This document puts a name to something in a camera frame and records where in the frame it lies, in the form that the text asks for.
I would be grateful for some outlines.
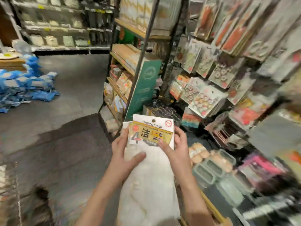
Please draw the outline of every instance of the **pile of blue packages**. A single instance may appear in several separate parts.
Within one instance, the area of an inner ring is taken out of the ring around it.
[[[55,72],[43,75],[39,59],[27,56],[24,67],[27,71],[0,70],[0,113],[11,107],[29,103],[31,100],[51,101],[59,93],[54,88]]]

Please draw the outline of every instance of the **person's left hand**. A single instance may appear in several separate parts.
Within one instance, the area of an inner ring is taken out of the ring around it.
[[[125,161],[123,158],[124,149],[128,141],[129,129],[124,129],[121,136],[112,143],[113,156],[106,173],[111,174],[115,185],[120,185],[125,180],[130,172],[140,163],[145,157],[145,152],[140,152],[135,155],[130,161]]]

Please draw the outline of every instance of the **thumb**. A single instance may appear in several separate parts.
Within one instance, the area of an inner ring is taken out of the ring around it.
[[[159,140],[158,144],[159,144],[159,147],[164,151],[164,153],[169,158],[171,156],[172,152],[173,152],[171,147],[167,143],[165,143],[163,140]]]
[[[130,168],[131,170],[138,166],[139,163],[141,163],[146,157],[145,152],[140,152],[137,155],[135,155],[130,161]]]

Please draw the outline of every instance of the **red circular logo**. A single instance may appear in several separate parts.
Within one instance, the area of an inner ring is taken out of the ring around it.
[[[168,121],[165,121],[165,125],[166,125],[167,127],[171,127],[171,125],[172,125],[172,122],[171,122],[170,120],[168,120]]]
[[[133,131],[138,131],[139,127],[137,125],[133,126]]]

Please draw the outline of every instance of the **person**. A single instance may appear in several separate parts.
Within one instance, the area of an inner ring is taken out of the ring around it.
[[[145,159],[145,152],[141,152],[130,161],[124,160],[123,153],[128,134],[129,129],[127,128],[120,137],[113,141],[113,156],[108,169],[93,191],[75,226],[99,226],[106,205],[114,191],[129,176],[130,172]],[[163,141],[159,142],[159,146],[166,153],[175,178],[180,184],[189,225],[214,226],[213,218],[206,207],[191,171],[186,134],[179,127],[175,127],[175,150],[172,150]]]

